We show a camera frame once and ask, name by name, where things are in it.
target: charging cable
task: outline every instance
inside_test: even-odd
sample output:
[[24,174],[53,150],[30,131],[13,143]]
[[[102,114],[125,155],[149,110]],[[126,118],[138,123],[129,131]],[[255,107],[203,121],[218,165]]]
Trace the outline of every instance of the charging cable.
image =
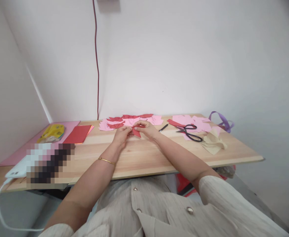
[[[11,182],[13,180],[13,178],[8,178],[7,180],[5,180],[5,182],[3,183],[2,187],[0,188],[0,193],[3,189],[3,187],[8,184],[9,182]],[[13,228],[13,227],[10,227],[8,226],[5,221],[4,221],[4,218],[1,214],[1,209],[0,209],[0,221],[2,223],[2,225],[6,228],[6,229],[10,229],[10,230],[19,230],[19,231],[43,231],[44,229],[19,229],[19,228]]]

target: table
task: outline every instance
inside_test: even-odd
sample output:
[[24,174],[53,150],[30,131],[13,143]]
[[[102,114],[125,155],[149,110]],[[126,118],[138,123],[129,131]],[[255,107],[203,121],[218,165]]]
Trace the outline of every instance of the table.
[[[191,116],[204,117],[202,114],[191,114]],[[172,119],[172,116],[162,117],[164,122],[157,125],[157,129],[161,129]],[[98,129],[100,121],[83,121],[79,125],[93,125],[95,128],[87,136],[83,144],[76,145],[73,159],[75,161],[73,178],[69,185],[75,184],[87,168],[102,154],[102,152],[112,142],[114,131],[100,131]],[[177,142],[211,167],[220,167],[227,165],[235,165],[241,163],[263,161],[264,158],[257,154],[254,150],[237,140],[231,134],[224,130],[220,133],[220,138],[227,144],[226,150],[219,151],[216,155],[211,155],[199,143],[194,141],[186,141],[181,133],[176,133],[177,129],[169,125],[162,133]],[[198,133],[203,137],[206,132]],[[167,174],[177,172],[170,164],[166,157],[161,153],[158,146],[141,133],[142,138],[136,136],[127,141],[126,148],[121,152],[119,161],[112,179],[124,179],[141,177],[148,175]],[[4,175],[13,166],[0,167],[0,187],[5,181]],[[21,191],[26,190],[26,180],[18,178],[5,189],[5,191]]]

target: beige paper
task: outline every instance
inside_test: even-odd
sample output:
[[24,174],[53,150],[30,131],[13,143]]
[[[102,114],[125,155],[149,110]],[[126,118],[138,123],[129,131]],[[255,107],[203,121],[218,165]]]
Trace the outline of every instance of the beige paper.
[[217,130],[212,129],[207,136],[203,137],[203,141],[200,143],[207,151],[212,155],[215,155],[221,149],[227,149],[227,145],[218,137]]

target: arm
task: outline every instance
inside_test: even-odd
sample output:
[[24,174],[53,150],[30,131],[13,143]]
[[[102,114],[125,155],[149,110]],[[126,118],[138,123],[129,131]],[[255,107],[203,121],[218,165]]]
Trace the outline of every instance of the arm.
[[[123,126],[117,129],[113,142],[101,154],[101,158],[116,163],[126,139],[133,136],[132,128]],[[45,229],[58,224],[68,224],[77,231],[87,220],[93,206],[109,184],[115,165],[96,160],[70,190],[48,221]]]
[[145,126],[145,128],[136,127],[135,129],[143,132],[148,138],[157,143],[166,158],[193,184],[197,192],[199,192],[199,181],[202,177],[212,175],[221,178],[209,165],[193,153],[159,133],[151,123],[139,121],[135,123],[135,126],[137,125]]

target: red paper heart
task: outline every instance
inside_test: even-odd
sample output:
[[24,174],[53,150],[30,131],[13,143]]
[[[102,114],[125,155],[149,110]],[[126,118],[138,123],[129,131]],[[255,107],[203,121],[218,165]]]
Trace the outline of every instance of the red paper heart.
[[139,117],[141,118],[148,118],[148,117],[152,117],[153,114],[143,114],[143,115],[139,115]]
[[107,124],[110,128],[120,128],[124,125],[124,122],[122,123],[117,123],[117,124]]

